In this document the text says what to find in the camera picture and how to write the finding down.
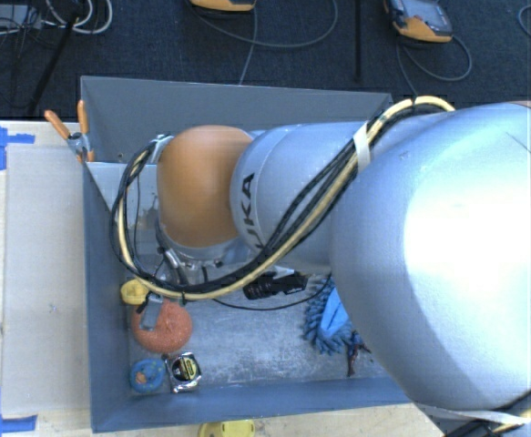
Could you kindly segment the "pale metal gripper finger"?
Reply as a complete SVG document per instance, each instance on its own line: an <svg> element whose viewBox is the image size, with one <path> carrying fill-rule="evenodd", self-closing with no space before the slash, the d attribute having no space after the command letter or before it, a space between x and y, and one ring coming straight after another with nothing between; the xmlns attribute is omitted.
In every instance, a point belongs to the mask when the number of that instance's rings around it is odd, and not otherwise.
<svg viewBox="0 0 531 437"><path fill-rule="evenodd" d="M157 293L150 292L143 304L138 308L140 314L139 327L145 331L153 331L158 323L159 314L164 298Z"/></svg>

